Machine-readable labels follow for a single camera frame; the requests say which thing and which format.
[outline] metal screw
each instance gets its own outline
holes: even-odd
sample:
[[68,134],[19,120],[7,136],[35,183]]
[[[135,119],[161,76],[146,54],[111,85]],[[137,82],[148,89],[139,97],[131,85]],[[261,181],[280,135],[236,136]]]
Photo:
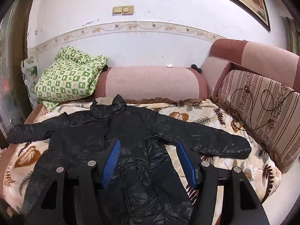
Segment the metal screw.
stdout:
[[91,160],[88,162],[88,166],[90,166],[90,167],[93,167],[95,165],[96,165],[96,161],[94,161],[94,160]]
[[238,167],[238,166],[235,166],[235,167],[233,168],[233,170],[234,170],[236,173],[240,173],[240,172],[242,171],[242,169],[241,169],[240,167]]
[[208,167],[210,165],[210,163],[208,161],[203,161],[203,162],[201,162],[201,165],[204,167]]
[[64,171],[64,168],[62,166],[60,166],[56,169],[57,173],[62,173],[63,171]]

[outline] light switch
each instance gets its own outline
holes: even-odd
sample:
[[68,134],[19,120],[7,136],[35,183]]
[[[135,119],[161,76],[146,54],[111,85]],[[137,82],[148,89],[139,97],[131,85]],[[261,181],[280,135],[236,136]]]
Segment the light switch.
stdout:
[[122,15],[123,7],[113,7],[112,14],[113,15]]
[[123,15],[133,15],[133,6],[123,6]]

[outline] sofa armrest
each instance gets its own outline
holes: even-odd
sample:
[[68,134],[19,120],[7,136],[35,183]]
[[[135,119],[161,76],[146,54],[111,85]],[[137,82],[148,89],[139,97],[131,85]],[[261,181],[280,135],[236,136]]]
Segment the sofa armrest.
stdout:
[[208,57],[201,69],[201,75],[207,81],[207,97],[210,98],[217,96],[225,76],[233,69],[233,64],[225,59]]

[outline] black jacket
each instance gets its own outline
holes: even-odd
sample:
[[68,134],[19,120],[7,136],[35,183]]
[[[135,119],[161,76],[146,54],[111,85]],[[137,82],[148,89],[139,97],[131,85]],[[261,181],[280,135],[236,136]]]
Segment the black jacket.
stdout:
[[110,224],[187,224],[192,204],[173,168],[164,142],[183,139],[199,154],[245,159],[248,141],[223,130],[188,123],[146,108],[127,106],[120,95],[112,105],[63,113],[33,125],[17,125],[10,143],[50,138],[49,150],[35,165],[23,205],[29,212],[47,174],[59,166],[87,162],[118,138],[121,153],[101,204]]

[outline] jacket sleeve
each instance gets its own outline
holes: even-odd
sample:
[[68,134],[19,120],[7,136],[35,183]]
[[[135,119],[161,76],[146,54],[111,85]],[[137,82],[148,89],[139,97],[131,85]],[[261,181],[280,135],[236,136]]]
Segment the jacket sleeve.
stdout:
[[224,130],[184,122],[156,112],[150,113],[147,119],[154,136],[172,144],[182,139],[199,154],[246,159],[251,152],[247,139]]
[[36,124],[18,124],[7,135],[7,141],[13,144],[28,141],[46,140],[51,132],[57,131],[66,125],[68,114],[63,113],[57,117],[47,119]]

